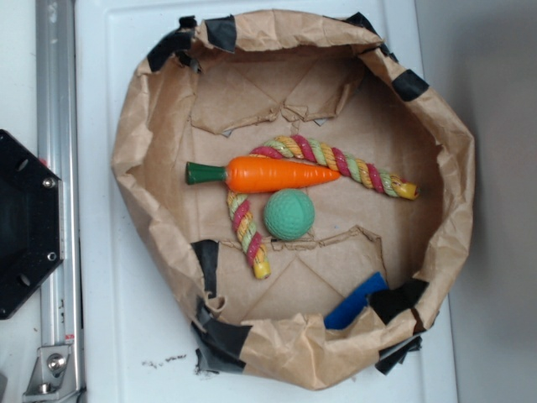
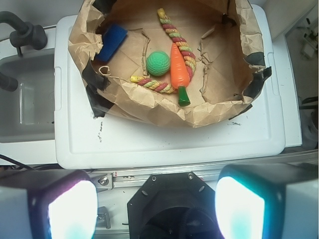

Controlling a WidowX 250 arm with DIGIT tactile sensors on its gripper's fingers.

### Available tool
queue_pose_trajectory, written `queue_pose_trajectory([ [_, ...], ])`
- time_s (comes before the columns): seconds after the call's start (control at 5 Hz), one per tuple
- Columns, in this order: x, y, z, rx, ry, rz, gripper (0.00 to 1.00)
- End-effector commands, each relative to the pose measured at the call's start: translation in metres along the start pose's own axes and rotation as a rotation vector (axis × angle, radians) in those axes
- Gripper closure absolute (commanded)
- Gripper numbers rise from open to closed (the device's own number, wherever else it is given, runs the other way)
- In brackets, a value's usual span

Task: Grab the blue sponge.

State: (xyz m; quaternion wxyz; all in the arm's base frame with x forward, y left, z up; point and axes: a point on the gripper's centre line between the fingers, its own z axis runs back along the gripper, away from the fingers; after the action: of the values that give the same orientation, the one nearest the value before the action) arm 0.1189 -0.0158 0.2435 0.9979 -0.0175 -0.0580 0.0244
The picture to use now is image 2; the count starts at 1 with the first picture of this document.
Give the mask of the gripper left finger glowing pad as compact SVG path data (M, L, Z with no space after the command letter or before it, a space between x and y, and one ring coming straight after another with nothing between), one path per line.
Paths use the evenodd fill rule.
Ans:
M96 187L83 170L0 174L2 239L90 239L97 211Z

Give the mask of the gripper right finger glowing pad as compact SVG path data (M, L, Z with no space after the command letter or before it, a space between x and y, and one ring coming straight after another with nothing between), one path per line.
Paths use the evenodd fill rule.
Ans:
M215 212L226 239L317 239L319 167L226 165L216 184Z

